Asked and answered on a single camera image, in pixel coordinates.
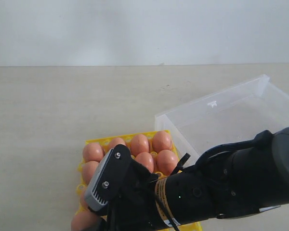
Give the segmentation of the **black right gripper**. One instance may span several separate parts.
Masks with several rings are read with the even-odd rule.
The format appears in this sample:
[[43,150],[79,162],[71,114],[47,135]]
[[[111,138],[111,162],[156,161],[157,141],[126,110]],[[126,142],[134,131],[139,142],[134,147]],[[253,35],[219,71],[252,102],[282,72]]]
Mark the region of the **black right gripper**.
[[99,231],[158,231],[173,227],[171,178],[91,180],[91,211],[105,216]]

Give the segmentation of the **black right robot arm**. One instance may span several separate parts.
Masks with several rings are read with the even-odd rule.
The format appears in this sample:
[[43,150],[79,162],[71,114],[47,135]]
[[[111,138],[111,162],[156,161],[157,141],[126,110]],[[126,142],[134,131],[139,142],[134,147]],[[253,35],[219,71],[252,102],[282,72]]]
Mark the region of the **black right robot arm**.
[[107,217],[102,230],[177,230],[289,204],[289,127],[215,146],[184,167],[188,158],[185,154],[168,177],[159,179],[133,160],[126,146],[112,148],[84,194],[89,210]]

